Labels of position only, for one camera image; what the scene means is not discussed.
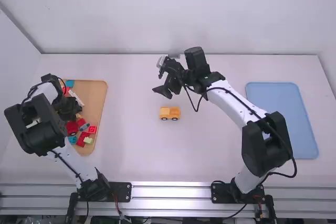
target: table surface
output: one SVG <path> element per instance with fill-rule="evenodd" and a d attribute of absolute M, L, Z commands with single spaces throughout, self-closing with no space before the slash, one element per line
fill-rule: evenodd
<path fill-rule="evenodd" d="M 86 159 L 109 180 L 229 181 L 243 166 L 240 129 L 210 102 L 202 101 L 195 113 L 184 91 L 172 100 L 153 93 L 151 89 L 164 82 L 157 78 L 159 56 L 44 55 L 34 82 L 46 73 L 107 82 L 96 148 Z M 186 66 L 184 57 L 179 61 Z M 212 71 L 222 73 L 244 96 L 251 81 L 291 81 L 300 88 L 320 155 L 297 160 L 295 179 L 271 176 L 267 185 L 335 185 L 336 102 L 317 56 L 208 55 L 207 61 Z M 192 99 L 197 102 L 198 96 L 192 94 Z M 161 106 L 179 106 L 181 119 L 159 120 Z M 292 163 L 279 171 L 292 174 Z M 0 183 L 72 181 L 52 161 L 24 153 L 12 138 L 0 164 Z"/>

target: yellow toy car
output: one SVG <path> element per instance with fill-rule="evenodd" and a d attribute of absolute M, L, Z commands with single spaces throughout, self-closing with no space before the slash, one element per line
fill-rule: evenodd
<path fill-rule="evenodd" d="M 161 107 L 160 108 L 160 119 L 165 121 L 171 119 L 177 121 L 180 119 L 181 112 L 179 107 Z"/>

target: white wall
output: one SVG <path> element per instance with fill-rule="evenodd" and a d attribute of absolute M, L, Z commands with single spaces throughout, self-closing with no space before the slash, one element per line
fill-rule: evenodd
<path fill-rule="evenodd" d="M 336 92 L 336 0 L 0 2 L 46 53 L 319 54 Z"/>
<path fill-rule="evenodd" d="M 13 136 L 3 111 L 26 97 L 40 53 L 0 9 L 0 158 Z"/>

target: red building block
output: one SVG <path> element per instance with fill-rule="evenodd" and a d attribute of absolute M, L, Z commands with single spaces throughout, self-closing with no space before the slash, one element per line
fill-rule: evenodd
<path fill-rule="evenodd" d="M 88 132 L 91 134 L 96 134 L 97 126 L 90 126 Z"/>
<path fill-rule="evenodd" d="M 84 138 L 88 137 L 88 136 L 90 136 L 90 133 L 87 133 L 87 132 L 80 133 L 80 136 L 79 136 L 76 144 L 80 147 L 84 147 L 85 146 Z"/>
<path fill-rule="evenodd" d="M 63 94 L 64 94 L 64 95 L 68 94 L 68 91 L 69 91 L 69 90 L 70 90 L 70 88 L 67 87 L 67 92 L 64 94 L 64 92 L 65 92 L 65 88 L 64 88 L 64 86 L 62 87 L 62 91 L 63 91 Z"/>
<path fill-rule="evenodd" d="M 68 122 L 66 124 L 66 128 L 68 131 L 68 136 L 74 136 L 78 132 L 78 124 L 76 122 Z"/>
<path fill-rule="evenodd" d="M 80 119 L 78 119 L 77 124 L 78 124 L 78 127 L 81 127 L 81 126 L 83 126 L 84 124 L 86 124 L 86 121 L 85 121 L 84 118 L 80 118 Z"/>

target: lego brick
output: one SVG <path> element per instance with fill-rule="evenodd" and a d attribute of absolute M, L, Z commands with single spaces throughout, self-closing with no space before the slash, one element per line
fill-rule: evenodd
<path fill-rule="evenodd" d="M 84 147 L 85 146 L 84 139 L 85 139 L 85 137 L 88 137 L 88 136 L 90 136 L 90 133 L 87 133 L 87 132 L 80 133 L 80 136 L 79 136 L 76 144 L 80 147 Z"/>
<path fill-rule="evenodd" d="M 96 132 L 97 132 L 97 126 L 90 126 L 88 132 L 90 134 L 96 134 Z"/>
<path fill-rule="evenodd" d="M 69 87 L 67 87 L 67 92 L 65 93 L 65 95 L 67 95 L 67 94 L 68 94 L 69 90 L 70 90 L 70 88 L 69 88 Z"/>
<path fill-rule="evenodd" d="M 90 138 L 90 137 L 85 137 L 84 138 L 84 142 L 87 143 L 87 144 L 92 144 L 93 143 L 93 139 Z"/>
<path fill-rule="evenodd" d="M 76 122 L 68 122 L 66 124 L 66 128 L 68 131 L 68 136 L 74 136 L 78 132 L 78 124 Z"/>
<path fill-rule="evenodd" d="M 75 81 L 74 80 L 67 80 L 65 81 L 65 85 L 69 88 L 73 88 L 74 87 L 74 84 L 75 84 Z"/>
<path fill-rule="evenodd" d="M 83 124 L 81 127 L 79 127 L 79 131 L 84 131 L 90 126 L 89 123 Z"/>
<path fill-rule="evenodd" d="M 77 137 L 76 136 L 69 136 L 68 139 L 69 139 L 69 142 L 71 144 L 76 144 L 76 142 L 77 142 Z"/>
<path fill-rule="evenodd" d="M 86 124 L 86 121 L 84 118 L 80 118 L 77 120 L 77 124 L 79 127 L 81 127 L 82 125 Z"/>

